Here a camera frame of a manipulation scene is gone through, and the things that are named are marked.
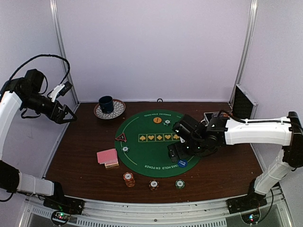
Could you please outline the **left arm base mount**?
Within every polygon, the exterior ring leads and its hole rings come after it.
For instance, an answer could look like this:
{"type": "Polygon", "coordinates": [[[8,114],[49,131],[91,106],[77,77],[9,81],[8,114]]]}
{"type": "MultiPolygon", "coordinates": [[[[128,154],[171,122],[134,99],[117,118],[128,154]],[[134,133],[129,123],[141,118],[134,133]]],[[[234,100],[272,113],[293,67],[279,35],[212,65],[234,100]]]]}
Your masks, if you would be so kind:
{"type": "Polygon", "coordinates": [[[62,227],[66,225],[73,215],[81,215],[85,201],[66,197],[63,201],[56,201],[49,197],[44,197],[43,205],[53,209],[50,220],[56,226],[62,227]]]}

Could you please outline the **orange big blind button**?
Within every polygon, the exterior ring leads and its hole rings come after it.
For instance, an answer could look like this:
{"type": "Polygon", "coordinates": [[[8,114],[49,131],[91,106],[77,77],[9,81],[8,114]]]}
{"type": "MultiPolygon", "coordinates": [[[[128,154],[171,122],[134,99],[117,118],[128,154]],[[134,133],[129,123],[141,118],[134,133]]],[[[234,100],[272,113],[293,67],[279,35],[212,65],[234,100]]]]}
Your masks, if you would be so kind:
{"type": "Polygon", "coordinates": [[[153,122],[154,123],[161,123],[162,122],[162,119],[160,118],[160,117],[155,117],[154,119],[153,119],[153,122]]]}

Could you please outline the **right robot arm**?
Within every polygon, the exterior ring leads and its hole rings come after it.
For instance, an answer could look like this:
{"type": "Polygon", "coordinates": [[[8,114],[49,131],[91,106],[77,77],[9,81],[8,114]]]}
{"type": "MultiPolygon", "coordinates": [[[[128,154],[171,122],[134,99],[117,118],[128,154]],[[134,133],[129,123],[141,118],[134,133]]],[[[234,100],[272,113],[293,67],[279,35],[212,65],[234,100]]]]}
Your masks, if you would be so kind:
{"type": "Polygon", "coordinates": [[[296,112],[288,116],[250,120],[227,113],[197,121],[185,114],[172,128],[180,141],[168,145],[168,156],[178,162],[191,156],[205,157],[216,149],[236,144],[277,144],[282,148],[268,169],[252,181],[252,188],[243,197],[246,208],[254,208],[261,196],[290,171],[303,166],[303,128],[296,112]]]}

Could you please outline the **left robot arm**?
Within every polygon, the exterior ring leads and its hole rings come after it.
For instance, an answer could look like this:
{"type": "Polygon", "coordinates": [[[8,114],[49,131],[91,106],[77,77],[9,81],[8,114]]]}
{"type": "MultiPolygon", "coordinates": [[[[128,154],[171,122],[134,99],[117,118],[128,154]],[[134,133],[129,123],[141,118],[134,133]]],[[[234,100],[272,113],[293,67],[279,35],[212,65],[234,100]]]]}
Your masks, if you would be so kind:
{"type": "MultiPolygon", "coordinates": [[[[35,111],[44,114],[57,124],[65,124],[77,120],[77,116],[67,106],[62,105],[57,97],[65,95],[71,89],[71,83],[57,85],[49,96],[40,93],[45,75],[36,70],[28,70],[24,77],[8,80],[0,91],[0,146],[4,143],[11,123],[17,111],[35,111]]],[[[33,194],[49,197],[49,201],[58,210],[68,206],[62,186],[58,182],[39,179],[21,173],[15,167],[0,162],[0,187],[7,192],[33,194]]]]}

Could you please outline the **blue small blind button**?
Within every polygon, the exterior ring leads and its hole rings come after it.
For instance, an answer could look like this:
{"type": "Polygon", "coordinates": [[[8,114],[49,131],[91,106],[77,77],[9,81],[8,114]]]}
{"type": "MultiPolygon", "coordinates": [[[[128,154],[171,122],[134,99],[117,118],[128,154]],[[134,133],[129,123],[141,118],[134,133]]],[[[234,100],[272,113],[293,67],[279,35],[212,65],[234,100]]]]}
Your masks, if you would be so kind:
{"type": "Polygon", "coordinates": [[[179,160],[178,161],[178,166],[181,167],[181,168],[185,168],[188,166],[188,161],[183,159],[183,160],[179,160]]]}

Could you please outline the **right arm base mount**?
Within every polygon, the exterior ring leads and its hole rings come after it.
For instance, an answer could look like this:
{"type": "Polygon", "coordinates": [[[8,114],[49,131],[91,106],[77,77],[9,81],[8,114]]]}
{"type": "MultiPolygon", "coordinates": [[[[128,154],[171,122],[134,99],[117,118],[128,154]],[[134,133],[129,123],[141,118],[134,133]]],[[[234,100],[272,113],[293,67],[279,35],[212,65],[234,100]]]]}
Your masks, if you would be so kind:
{"type": "Polygon", "coordinates": [[[261,219],[260,207],[267,205],[266,199],[249,199],[246,196],[228,199],[226,201],[230,214],[240,213],[245,224],[257,224],[261,219]]]}

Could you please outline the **green 20 chip stack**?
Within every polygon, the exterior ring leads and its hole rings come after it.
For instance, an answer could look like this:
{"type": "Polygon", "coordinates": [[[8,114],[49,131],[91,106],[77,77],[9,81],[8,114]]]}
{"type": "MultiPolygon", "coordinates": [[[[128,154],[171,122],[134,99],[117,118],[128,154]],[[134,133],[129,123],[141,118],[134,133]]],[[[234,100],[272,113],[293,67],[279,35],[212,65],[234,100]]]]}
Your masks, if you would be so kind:
{"type": "Polygon", "coordinates": [[[177,189],[183,189],[185,187],[185,185],[186,185],[185,182],[181,179],[179,179],[175,182],[175,187],[177,189]]]}

